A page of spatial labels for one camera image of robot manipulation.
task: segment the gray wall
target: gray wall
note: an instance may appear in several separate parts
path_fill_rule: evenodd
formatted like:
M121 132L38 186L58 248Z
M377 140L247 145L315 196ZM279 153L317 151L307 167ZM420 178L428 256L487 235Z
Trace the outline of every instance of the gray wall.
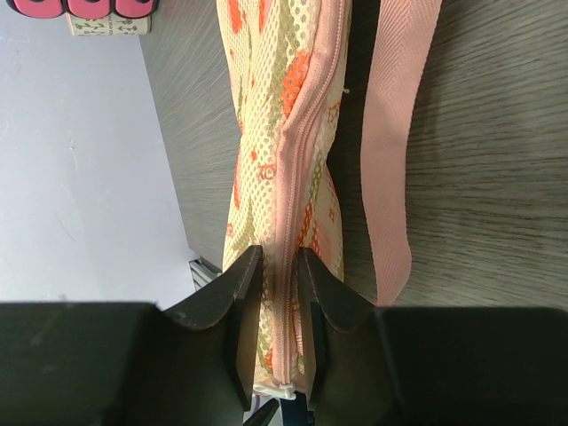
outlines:
M194 257L138 38L0 2L0 300L167 306Z
M221 267L241 131L216 2L162 2L140 44L187 240Z

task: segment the pink fabric strap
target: pink fabric strap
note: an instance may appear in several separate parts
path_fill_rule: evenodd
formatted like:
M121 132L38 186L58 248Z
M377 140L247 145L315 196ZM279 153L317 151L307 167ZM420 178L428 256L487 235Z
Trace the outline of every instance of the pink fabric strap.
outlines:
M382 0L361 141L361 188L377 277L392 304L410 275L406 141L441 0Z

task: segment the orange flower print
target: orange flower print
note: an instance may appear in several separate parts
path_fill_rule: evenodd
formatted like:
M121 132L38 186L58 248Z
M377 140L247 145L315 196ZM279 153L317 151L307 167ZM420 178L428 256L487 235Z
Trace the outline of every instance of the orange flower print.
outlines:
M334 105L330 106L327 114L327 122L334 122L339 117L339 106L341 105L341 100Z
M264 361L266 362L266 366L272 370L272 348L266 353Z
M241 209L241 152L237 156L237 165L234 168L233 202L237 210Z
M282 113L284 113L286 118L290 116L298 93L300 89L302 89L302 84L304 84L305 77L308 74L309 62L310 53L299 51L288 67L286 77L284 77L284 81L282 82L283 89L280 94Z
M305 206L304 212L304 222L302 223L302 230L300 231L300 236L298 237L298 247L301 247L304 244L305 237L308 235L308 230L310 229L310 222L312 221L313 215L313 208L312 204L308 202L308 205Z
M268 0L260 0L258 2L258 31L263 32L264 24L266 22L266 15L268 14Z
M312 240L310 241L310 249L321 259L321 262L329 269L331 266L331 240L327 234L327 229L318 219L313 227Z
M238 0L228 0L229 2L229 15L231 16L231 27L234 34L238 34L242 28L241 12L239 11Z
M259 164L258 178L260 180L273 180L276 175L276 164Z

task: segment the pouch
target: pouch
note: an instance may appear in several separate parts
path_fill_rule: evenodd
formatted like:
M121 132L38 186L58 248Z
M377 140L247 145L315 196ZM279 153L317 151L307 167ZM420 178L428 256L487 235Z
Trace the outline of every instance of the pouch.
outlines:
M304 388L295 258L343 279L341 214L326 166L343 95L350 0L217 0L241 127L224 269L264 250L257 393Z

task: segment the wood grain texture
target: wood grain texture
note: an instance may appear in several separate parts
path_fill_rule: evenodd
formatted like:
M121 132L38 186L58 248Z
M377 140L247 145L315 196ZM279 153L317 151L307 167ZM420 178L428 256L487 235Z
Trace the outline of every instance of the wood grain texture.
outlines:
M162 2L141 43L190 247L220 264L239 130L215 2ZM568 307L566 69L564 0L444 1L408 144L400 304ZM366 82L349 85L328 163L346 282L374 298L354 130Z
M402 304L568 307L568 4L443 3L407 152Z
M220 266L241 132L216 2L162 2L140 42L187 242Z

